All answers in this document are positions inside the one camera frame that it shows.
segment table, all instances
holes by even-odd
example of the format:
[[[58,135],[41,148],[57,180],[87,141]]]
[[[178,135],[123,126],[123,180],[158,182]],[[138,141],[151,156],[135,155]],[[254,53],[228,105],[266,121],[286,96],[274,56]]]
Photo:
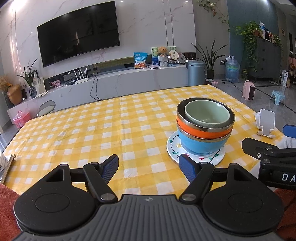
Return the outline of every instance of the table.
[[[283,137],[277,129],[273,131],[274,139],[258,136],[254,112],[211,85],[134,94],[27,122],[4,152],[17,156],[6,185],[21,194],[60,163],[81,168],[117,154],[119,169],[109,186],[118,198],[123,193],[179,196],[188,181],[167,154],[166,142],[176,131],[177,104],[190,97],[221,101],[235,113],[226,155],[218,167],[236,162],[250,171],[258,160],[243,153],[242,140],[251,137],[276,145]],[[85,189],[83,183],[73,185]]]

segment red cloth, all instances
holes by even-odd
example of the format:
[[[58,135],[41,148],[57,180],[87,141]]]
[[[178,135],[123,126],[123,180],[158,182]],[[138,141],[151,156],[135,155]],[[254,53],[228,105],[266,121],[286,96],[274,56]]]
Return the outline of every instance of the red cloth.
[[[285,207],[277,233],[284,240],[296,240],[296,191],[277,188],[275,193],[281,198]]]
[[[18,194],[0,184],[0,241],[11,241],[21,232],[13,213]]]

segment plastic bottle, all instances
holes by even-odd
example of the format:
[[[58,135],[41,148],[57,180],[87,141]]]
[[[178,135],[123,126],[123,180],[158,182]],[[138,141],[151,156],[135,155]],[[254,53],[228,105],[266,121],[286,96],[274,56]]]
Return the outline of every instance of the plastic bottle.
[[[231,59],[226,62],[226,79],[232,83],[239,81],[239,63],[231,56]]]
[[[265,39],[265,26],[264,26],[264,23],[262,23],[262,22],[260,21],[260,23],[259,23],[259,27],[260,27],[260,29],[261,29],[261,31],[262,31],[262,37]]]

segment white phone stand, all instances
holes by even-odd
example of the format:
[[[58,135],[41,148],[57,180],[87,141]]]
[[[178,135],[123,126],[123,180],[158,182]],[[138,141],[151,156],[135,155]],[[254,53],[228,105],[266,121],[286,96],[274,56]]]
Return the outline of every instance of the white phone stand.
[[[259,136],[274,138],[271,131],[274,130],[275,114],[272,111],[261,109],[255,114],[257,128],[261,131],[257,132]]]

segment blue wall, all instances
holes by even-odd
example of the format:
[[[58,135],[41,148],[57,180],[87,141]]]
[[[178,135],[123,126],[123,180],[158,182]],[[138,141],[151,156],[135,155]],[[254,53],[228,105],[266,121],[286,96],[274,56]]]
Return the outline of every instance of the blue wall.
[[[227,0],[230,26],[242,26],[244,23],[260,21],[272,33],[279,34],[276,7],[270,0]],[[235,36],[230,27],[230,55],[241,63],[244,51],[242,36]]]

